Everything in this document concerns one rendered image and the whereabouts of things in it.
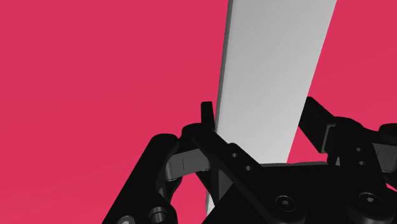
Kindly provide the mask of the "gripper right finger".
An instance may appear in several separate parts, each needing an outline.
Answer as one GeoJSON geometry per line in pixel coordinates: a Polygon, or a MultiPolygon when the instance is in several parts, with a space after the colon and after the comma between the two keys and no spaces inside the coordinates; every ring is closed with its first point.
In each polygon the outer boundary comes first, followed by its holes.
{"type": "Polygon", "coordinates": [[[332,115],[313,97],[307,97],[298,127],[319,153],[334,165],[348,152],[356,163],[375,166],[385,182],[397,190],[397,123],[385,123],[378,130],[341,116],[332,115]]]}

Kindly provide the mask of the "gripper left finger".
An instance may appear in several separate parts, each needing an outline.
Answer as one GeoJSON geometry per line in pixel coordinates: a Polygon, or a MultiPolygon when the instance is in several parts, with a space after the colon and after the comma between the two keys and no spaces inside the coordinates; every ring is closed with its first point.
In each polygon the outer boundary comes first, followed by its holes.
{"type": "Polygon", "coordinates": [[[180,137],[151,138],[102,224],[179,224],[171,199],[185,175],[196,174],[215,203],[202,224],[263,224],[263,217],[221,168],[213,151],[220,137],[214,131],[212,102],[200,105],[201,121],[183,128],[180,137]]]}

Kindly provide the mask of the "white flat panel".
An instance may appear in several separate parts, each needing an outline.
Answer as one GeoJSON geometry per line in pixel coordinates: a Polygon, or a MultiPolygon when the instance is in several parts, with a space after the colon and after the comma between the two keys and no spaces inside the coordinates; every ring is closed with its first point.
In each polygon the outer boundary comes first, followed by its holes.
{"type": "Polygon", "coordinates": [[[261,164],[291,151],[337,0],[228,0],[216,130],[261,164]]]}

